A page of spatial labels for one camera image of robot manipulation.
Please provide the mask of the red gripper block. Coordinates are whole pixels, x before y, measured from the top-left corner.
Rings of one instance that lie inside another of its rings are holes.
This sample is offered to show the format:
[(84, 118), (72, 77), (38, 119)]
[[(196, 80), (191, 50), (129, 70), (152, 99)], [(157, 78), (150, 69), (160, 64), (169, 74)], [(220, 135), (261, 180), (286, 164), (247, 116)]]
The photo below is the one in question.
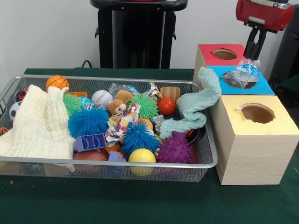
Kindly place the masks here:
[[(236, 18), (252, 27), (243, 56), (250, 58), (252, 53), (252, 60), (257, 60), (267, 31), (283, 31), (291, 21), (294, 11), (295, 6), (287, 0), (239, 0), (236, 5)], [(258, 31), (259, 38), (255, 43)]]

